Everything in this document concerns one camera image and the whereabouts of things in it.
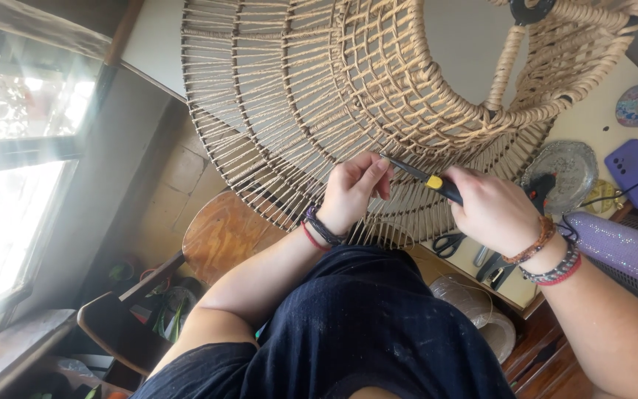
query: navy blue shirt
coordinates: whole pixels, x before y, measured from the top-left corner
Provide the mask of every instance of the navy blue shirt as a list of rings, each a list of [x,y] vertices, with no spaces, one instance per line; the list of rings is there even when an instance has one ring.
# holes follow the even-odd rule
[[[208,344],[166,365],[143,398],[513,398],[474,325],[436,299],[401,250],[339,246],[277,308],[258,340]]]

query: fingernail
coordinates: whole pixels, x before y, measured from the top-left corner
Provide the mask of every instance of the fingernail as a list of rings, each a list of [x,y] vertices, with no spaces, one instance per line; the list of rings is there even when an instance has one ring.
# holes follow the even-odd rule
[[[391,161],[385,159],[385,158],[381,158],[381,160],[378,161],[378,169],[380,170],[387,170],[388,166],[391,164]]]

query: yellow handle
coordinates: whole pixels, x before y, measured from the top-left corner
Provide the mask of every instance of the yellow handle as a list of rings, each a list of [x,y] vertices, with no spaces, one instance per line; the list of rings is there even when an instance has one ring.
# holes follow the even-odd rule
[[[427,183],[425,183],[425,185],[433,190],[439,190],[440,188],[442,188],[442,179],[434,175],[430,176],[430,179]]]

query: person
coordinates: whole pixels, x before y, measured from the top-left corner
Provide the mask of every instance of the person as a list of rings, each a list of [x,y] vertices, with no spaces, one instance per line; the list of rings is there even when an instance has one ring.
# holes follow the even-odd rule
[[[389,199],[393,175],[375,153],[336,165],[316,220],[342,235],[369,197]],[[540,215],[517,185],[456,166],[444,177],[464,200],[452,204],[456,224],[474,240],[514,257],[542,236]],[[514,397],[483,337],[432,296],[407,253],[320,246],[327,240],[306,224],[229,271],[133,397]],[[556,234],[520,266],[548,273],[568,248]],[[638,398],[638,299],[584,257],[542,292],[595,396]]]

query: red string bracelet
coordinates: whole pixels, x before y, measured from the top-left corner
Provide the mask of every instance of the red string bracelet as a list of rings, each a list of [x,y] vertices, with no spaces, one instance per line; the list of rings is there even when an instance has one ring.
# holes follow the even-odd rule
[[[304,224],[304,221],[302,221],[301,223],[302,223],[302,229],[304,229],[304,233],[306,234],[307,238],[312,243],[312,245],[314,245],[316,249],[323,250],[324,252],[328,252],[329,250],[331,250],[331,248],[323,247],[316,240],[314,240],[314,237],[312,237],[312,234],[309,232],[309,230],[307,230],[307,227]]]
[[[572,276],[573,273],[578,271],[578,269],[580,268],[580,265],[582,264],[582,262],[583,262],[583,260],[580,257],[580,253],[578,253],[578,259],[575,260],[575,263],[573,264],[573,267],[571,267],[570,270],[566,271],[562,276],[556,278],[553,281],[537,282],[536,284],[539,285],[539,286],[555,286],[558,283],[562,283],[563,281],[565,281],[565,279],[567,279],[568,277]]]

